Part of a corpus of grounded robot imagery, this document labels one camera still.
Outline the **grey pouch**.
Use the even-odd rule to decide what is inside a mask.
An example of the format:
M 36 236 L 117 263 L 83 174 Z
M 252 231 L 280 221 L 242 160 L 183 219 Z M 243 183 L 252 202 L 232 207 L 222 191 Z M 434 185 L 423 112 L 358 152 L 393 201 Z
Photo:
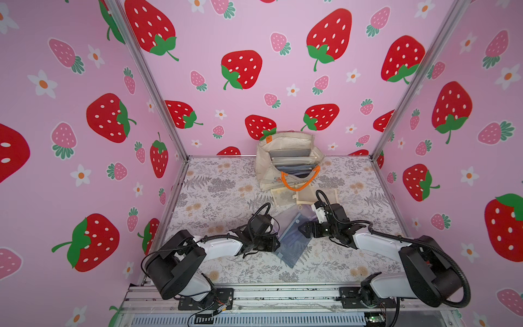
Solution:
M 272 160 L 276 161 L 310 161 L 317 157 L 312 154 L 311 149 L 277 149 L 269 152 Z

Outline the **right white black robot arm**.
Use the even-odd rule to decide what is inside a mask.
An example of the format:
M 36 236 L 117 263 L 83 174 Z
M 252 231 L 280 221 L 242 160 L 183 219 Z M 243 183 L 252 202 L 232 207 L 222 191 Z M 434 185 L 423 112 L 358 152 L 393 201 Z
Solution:
M 373 252 L 399 262 L 403 272 L 369 275 L 360 284 L 359 297 L 366 307 L 386 298 L 418 299 L 429 307 L 464 308 L 471 302 L 471 286 L 459 265 L 431 237 L 405 238 L 380 232 L 373 222 L 351 221 L 340 204 L 332 204 L 317 190 L 312 209 L 317 220 L 299 227 L 306 238 L 329 238 L 344 248 Z

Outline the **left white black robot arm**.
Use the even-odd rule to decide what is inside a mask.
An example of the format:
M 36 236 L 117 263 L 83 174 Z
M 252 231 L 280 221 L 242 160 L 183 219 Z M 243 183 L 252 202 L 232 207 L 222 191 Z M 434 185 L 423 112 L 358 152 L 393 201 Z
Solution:
M 271 203 L 263 204 L 247 223 L 225 234 L 195 237 L 181 230 L 160 249 L 147 254 L 140 264 L 163 300 L 177 296 L 201 302 L 214 291 L 211 279 L 200 273 L 200 266 L 222 257 L 274 253 L 280 248 L 279 222 L 270 215 Z

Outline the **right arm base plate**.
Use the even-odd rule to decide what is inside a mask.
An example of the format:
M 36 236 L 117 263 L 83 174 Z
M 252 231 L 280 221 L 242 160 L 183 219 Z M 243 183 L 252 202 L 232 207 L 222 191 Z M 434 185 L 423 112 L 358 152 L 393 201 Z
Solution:
M 369 289 L 361 287 L 340 287 L 335 301 L 341 302 L 343 309 L 393 309 L 396 301 L 393 298 L 378 298 Z

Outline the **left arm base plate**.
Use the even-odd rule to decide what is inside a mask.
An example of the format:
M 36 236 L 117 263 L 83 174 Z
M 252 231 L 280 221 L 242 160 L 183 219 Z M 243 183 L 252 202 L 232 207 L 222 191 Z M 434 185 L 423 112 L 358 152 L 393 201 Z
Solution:
M 234 288 L 213 288 L 209 292 L 193 296 L 180 296 L 179 311 L 213 310 L 222 312 L 230 310 L 234 302 Z

